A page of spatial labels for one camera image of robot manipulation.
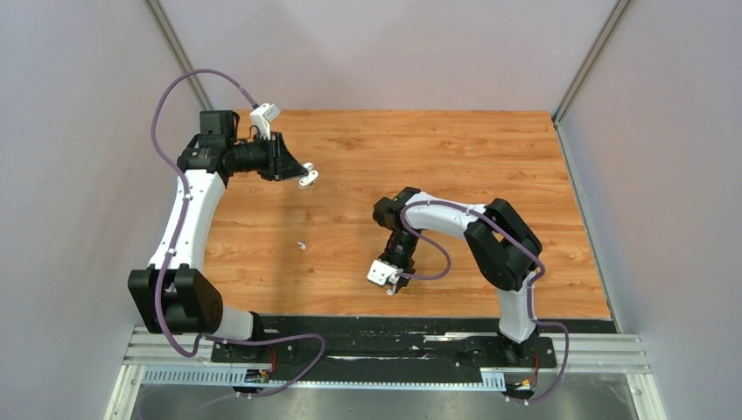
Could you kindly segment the white earbud charging case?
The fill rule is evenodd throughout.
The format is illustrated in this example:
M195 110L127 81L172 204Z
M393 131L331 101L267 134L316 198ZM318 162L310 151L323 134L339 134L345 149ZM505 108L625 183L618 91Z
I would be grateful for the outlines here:
M319 171L311 162L304 163L303 167L305 169L305 173L299 178L297 184L300 189L307 189L318 180Z

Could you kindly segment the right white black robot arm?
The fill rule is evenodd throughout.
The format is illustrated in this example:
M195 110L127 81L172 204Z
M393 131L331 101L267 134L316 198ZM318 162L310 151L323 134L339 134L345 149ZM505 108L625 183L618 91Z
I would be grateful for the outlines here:
M390 237L370 265L370 283L396 294L410 280L422 279L413 255L424 231L463 240L480 274L497 292L501 357L518 366L533 356L539 335L533 283L543 275L543 245L508 201L465 204L405 187L393 198L379 199L373 219Z

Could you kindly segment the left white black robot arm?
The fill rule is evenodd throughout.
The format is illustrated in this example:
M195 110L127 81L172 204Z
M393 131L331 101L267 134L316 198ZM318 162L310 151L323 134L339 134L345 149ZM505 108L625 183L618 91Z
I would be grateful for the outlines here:
M281 133L271 130L279 113L274 103L252 110L256 133L248 140L237 136L240 117L234 111L200 113L200 131L175 163L177 192L163 237L147 266L129 274L129 292L150 333L234 340L234 350L246 361L267 353L260 316L225 304L203 270L214 213L232 176L255 172L267 181L295 179L302 187L319 176L312 164L292 156Z

